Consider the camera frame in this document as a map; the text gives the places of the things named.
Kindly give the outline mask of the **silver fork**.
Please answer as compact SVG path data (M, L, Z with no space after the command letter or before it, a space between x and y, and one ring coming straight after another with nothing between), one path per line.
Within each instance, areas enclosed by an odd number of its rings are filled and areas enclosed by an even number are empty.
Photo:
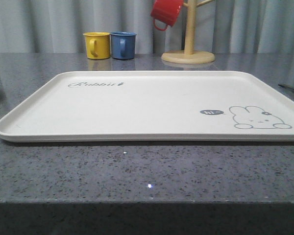
M285 88L285 89L289 89L291 91L294 92L294 87L290 86L290 85L287 85L287 84L278 84L278 86L282 87L282 88Z

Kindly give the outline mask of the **cream rabbit serving tray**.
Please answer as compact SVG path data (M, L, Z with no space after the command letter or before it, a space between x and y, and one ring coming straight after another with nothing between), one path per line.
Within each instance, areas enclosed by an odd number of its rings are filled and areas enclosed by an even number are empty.
M72 71L0 119L0 137L294 141L294 102L240 71Z

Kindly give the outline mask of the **wooden mug tree stand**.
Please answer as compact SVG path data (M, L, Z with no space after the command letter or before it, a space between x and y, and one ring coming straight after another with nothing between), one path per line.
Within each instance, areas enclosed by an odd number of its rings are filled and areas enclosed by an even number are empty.
M162 60L177 64L205 64L215 60L213 53L195 50L196 9L210 2L211 0L188 0L187 3L183 3L187 8L184 49L165 52L162 54Z

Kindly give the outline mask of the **blue mug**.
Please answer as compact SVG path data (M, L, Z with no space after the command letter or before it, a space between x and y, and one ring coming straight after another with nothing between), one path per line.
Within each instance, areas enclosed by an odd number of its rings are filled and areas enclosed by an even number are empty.
M135 56L136 33L111 32L111 52L114 59L128 60Z

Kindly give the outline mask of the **yellow mug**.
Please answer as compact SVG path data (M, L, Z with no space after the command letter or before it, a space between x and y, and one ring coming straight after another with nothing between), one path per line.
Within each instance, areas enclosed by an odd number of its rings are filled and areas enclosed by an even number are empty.
M110 58L110 33L108 32L85 32L83 34L88 59Z

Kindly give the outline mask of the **red mug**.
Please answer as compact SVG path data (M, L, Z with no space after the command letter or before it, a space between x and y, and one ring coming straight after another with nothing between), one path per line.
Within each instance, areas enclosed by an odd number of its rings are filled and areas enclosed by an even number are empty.
M168 26L173 26L179 16L183 3L183 0L156 0L150 14L154 27L159 31L165 31ZM165 27L159 28L155 23L156 20L163 22Z

